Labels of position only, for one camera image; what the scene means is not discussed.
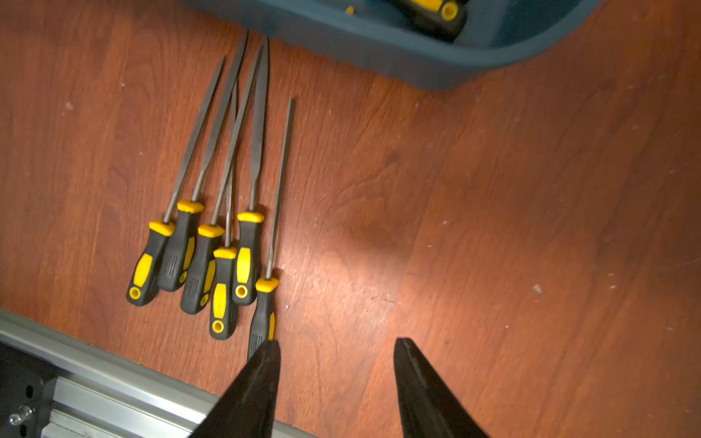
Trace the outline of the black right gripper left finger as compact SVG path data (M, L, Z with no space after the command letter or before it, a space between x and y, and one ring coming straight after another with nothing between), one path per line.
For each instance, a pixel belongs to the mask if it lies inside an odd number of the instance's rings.
M279 343L264 341L191 436L272 436L280 367Z

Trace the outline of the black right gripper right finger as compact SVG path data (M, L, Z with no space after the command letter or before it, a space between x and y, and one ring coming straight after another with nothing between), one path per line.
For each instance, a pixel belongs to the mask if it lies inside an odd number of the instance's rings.
M409 338L395 342L394 373L405 437L487 435Z

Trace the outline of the teal plastic storage box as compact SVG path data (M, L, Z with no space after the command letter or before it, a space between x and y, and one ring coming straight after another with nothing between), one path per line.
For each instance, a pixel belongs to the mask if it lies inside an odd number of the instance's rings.
M465 1L456 39L427 36L389 1L188 1L194 11L426 91L448 91L533 58L596 1Z

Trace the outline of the file seven yellow black handle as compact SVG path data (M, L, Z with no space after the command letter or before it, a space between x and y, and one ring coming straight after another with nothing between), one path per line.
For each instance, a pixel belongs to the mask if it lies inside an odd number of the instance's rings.
M413 29L424 35L453 42L467 23L467 1L462 0L390 0Z

